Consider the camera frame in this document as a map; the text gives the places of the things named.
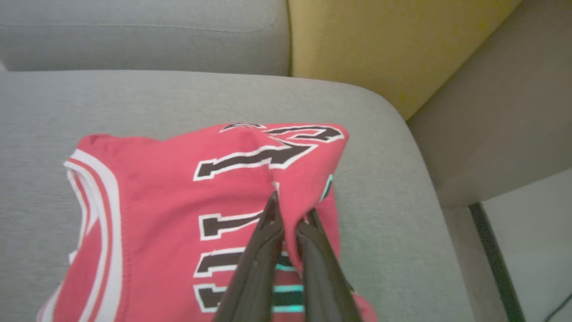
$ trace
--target jersey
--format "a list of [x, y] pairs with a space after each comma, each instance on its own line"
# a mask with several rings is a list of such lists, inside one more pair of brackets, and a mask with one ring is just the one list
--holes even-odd
[[78, 248], [38, 321], [211, 321], [276, 190], [285, 243], [273, 320], [303, 321], [294, 229], [315, 207], [339, 256], [332, 174], [347, 140], [333, 124], [243, 123], [165, 141], [83, 138], [65, 162], [82, 213]]

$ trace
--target floor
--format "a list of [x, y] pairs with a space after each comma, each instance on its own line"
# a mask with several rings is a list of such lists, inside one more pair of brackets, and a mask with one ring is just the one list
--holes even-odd
[[[544, 321], [572, 292], [572, 169], [482, 205], [526, 321]], [[443, 210], [475, 322], [508, 322], [468, 207]], [[568, 303], [551, 322], [572, 321]]]
[[[572, 293], [572, 169], [483, 202], [527, 321]], [[568, 303], [551, 322], [572, 321]]]
[[508, 322], [487, 256], [467, 207], [443, 209], [475, 322]]

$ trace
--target white stripe trim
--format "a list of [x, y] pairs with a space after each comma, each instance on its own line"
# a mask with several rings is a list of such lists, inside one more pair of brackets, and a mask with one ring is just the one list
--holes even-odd
[[100, 311], [97, 313], [96, 322], [109, 322], [115, 319], [121, 300], [121, 288], [123, 285], [123, 247], [121, 241], [121, 213], [119, 200], [119, 185], [116, 177], [95, 157], [76, 150], [72, 159], [81, 161], [90, 166], [99, 176], [107, 191], [111, 213], [112, 245], [111, 262], [105, 293], [101, 301]]
[[77, 256], [77, 249], [67, 255], [67, 258], [70, 261], [70, 265], [73, 264], [73, 261], [76, 259], [76, 256]]
[[75, 172], [73, 172], [71, 169], [67, 170], [67, 180], [70, 182], [71, 185], [71, 189], [73, 190], [73, 192], [76, 194], [76, 198], [77, 201], [80, 203], [80, 208], [81, 208], [81, 226], [80, 226], [80, 237], [77, 241], [77, 248], [79, 249], [81, 247], [81, 243], [84, 240], [84, 232], [86, 231], [86, 225], [88, 224], [88, 209], [85, 205], [85, 201], [83, 196], [81, 195], [81, 191], [80, 188], [77, 186], [76, 184], [76, 176], [74, 175]]
[[104, 204], [103, 199], [101, 198], [100, 190], [91, 173], [89, 173], [89, 171], [83, 167], [80, 167], [77, 164], [69, 161], [65, 162], [63, 165], [71, 170], [76, 171], [80, 177], [84, 178], [85, 182], [87, 183], [84, 185], [85, 194], [92, 196], [91, 200], [94, 201], [94, 208], [92, 208], [92, 210], [96, 210], [95, 213], [92, 213], [92, 216], [98, 218], [101, 227], [101, 254], [97, 264], [96, 277], [93, 281], [92, 290], [89, 293], [88, 300], [79, 319], [80, 322], [87, 322], [89, 317], [92, 315], [92, 310], [96, 304], [97, 296], [100, 292], [101, 283], [104, 277], [105, 258], [107, 257], [108, 253], [107, 219], [104, 215]]
[[59, 292], [62, 290], [62, 284], [58, 286], [54, 294], [52, 294], [50, 299], [47, 301], [46, 308], [40, 318], [41, 322], [52, 322], [54, 320], [55, 304], [58, 302]]
[[[82, 176], [80, 176], [80, 183], [81, 183], [82, 187], [88, 186], [88, 182]], [[97, 209], [97, 204], [96, 204], [96, 201], [94, 199], [94, 196], [92, 194], [88, 194], [88, 193], [86, 193], [85, 196], [88, 198], [89, 211], [90, 211], [88, 230], [86, 232], [86, 234], [89, 234], [90, 230], [93, 228], [93, 225], [95, 225], [99, 219], [98, 218], [99, 211]]]
[[46, 303], [44, 303], [44, 305], [42, 305], [42, 307], [39, 309], [38, 313], [36, 313], [36, 322], [42, 322], [42, 318], [43, 318], [43, 308], [46, 306]]

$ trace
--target yellow pillow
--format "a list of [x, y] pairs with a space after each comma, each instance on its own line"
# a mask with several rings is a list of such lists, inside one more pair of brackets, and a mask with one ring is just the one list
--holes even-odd
[[520, 0], [289, 0], [292, 76], [365, 87], [411, 117]]

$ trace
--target printed number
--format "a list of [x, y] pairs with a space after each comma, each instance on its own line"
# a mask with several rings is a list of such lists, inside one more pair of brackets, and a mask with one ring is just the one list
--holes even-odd
[[201, 240], [209, 241], [219, 239], [223, 233], [236, 231], [242, 227], [257, 223], [261, 215], [262, 211], [226, 217], [223, 217], [221, 214], [198, 216], [198, 228], [201, 231]]
[[[257, 124], [231, 124], [221, 131], [226, 131], [236, 127], [262, 127]], [[297, 131], [315, 131], [314, 134], [297, 133], [287, 139], [278, 139], [275, 136], [283, 135], [289, 132]], [[268, 164], [270, 169], [286, 169], [292, 163], [310, 153], [318, 144], [294, 143], [288, 140], [310, 140], [315, 142], [330, 143], [339, 139], [343, 139], [343, 133], [334, 127], [326, 127], [321, 125], [305, 125], [275, 128], [267, 131], [270, 137], [281, 143], [280, 146], [262, 146], [254, 151], [235, 152], [227, 156], [217, 159], [205, 160], [198, 163], [197, 170], [194, 173], [194, 181], [212, 179], [215, 175], [222, 172], [239, 169], [239, 168], [255, 168]]]
[[[201, 254], [201, 260], [198, 262], [193, 277], [212, 277], [214, 272], [235, 270], [244, 250], [244, 247], [229, 248]], [[276, 269], [285, 272], [296, 271], [286, 252], [282, 252], [278, 257]], [[217, 287], [215, 284], [197, 284], [193, 285], [193, 289], [201, 311], [207, 313], [216, 312], [227, 287]], [[302, 285], [275, 286], [273, 310], [275, 312], [300, 312], [303, 304], [302, 291]]]

